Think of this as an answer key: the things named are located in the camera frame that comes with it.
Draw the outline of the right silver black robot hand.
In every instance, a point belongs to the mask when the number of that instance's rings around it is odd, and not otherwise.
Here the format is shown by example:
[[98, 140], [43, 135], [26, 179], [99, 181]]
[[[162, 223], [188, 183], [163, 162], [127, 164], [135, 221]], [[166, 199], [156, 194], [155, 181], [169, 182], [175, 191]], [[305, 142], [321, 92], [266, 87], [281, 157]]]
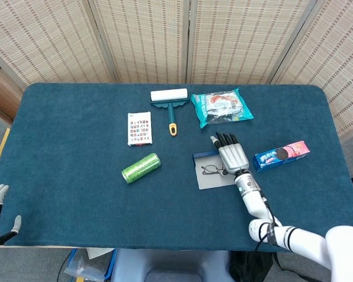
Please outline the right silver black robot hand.
[[231, 133], [215, 134], [210, 140], [218, 150], [224, 169], [235, 177], [244, 174], [249, 169], [249, 160], [237, 137]]

